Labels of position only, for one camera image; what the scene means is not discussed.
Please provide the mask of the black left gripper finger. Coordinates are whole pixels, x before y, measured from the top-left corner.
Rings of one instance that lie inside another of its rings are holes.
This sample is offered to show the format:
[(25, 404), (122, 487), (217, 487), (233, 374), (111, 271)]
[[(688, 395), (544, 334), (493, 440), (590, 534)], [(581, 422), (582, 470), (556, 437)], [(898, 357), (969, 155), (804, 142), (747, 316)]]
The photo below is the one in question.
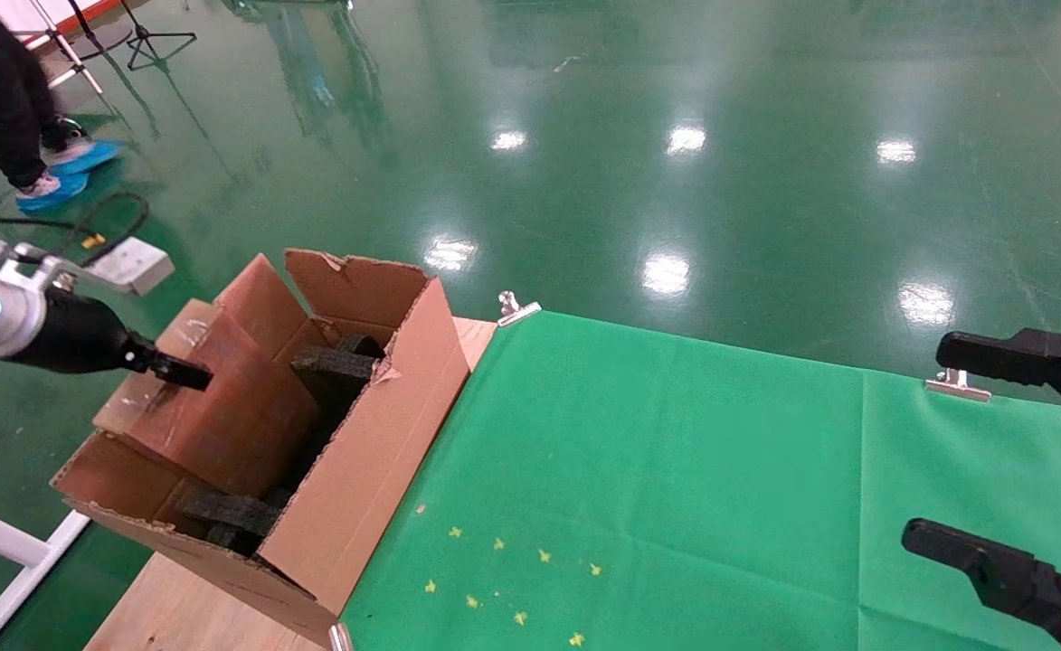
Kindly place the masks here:
[(139, 333), (128, 333), (128, 369), (199, 392), (206, 391), (214, 379), (208, 368), (166, 354)]

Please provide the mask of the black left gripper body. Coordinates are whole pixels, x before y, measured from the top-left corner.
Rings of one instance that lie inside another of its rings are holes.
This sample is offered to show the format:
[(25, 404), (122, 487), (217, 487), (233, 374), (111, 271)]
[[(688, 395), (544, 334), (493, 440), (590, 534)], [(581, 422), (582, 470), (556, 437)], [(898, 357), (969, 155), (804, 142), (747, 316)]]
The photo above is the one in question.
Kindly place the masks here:
[(149, 344), (114, 310), (59, 288), (44, 293), (44, 322), (31, 344), (5, 360), (60, 374), (147, 371)]

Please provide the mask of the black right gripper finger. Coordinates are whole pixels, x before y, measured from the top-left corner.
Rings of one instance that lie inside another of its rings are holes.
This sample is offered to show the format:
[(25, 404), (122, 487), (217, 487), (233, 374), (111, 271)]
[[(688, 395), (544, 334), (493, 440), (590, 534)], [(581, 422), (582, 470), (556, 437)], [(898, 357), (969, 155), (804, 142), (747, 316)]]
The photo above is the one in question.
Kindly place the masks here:
[(1039, 627), (1061, 646), (1061, 571), (1033, 553), (930, 520), (910, 520), (901, 543), (910, 553), (966, 574), (978, 600)]
[(1061, 334), (1055, 331), (1025, 328), (1007, 339), (951, 331), (935, 359), (984, 379), (1048, 386), (1061, 395)]

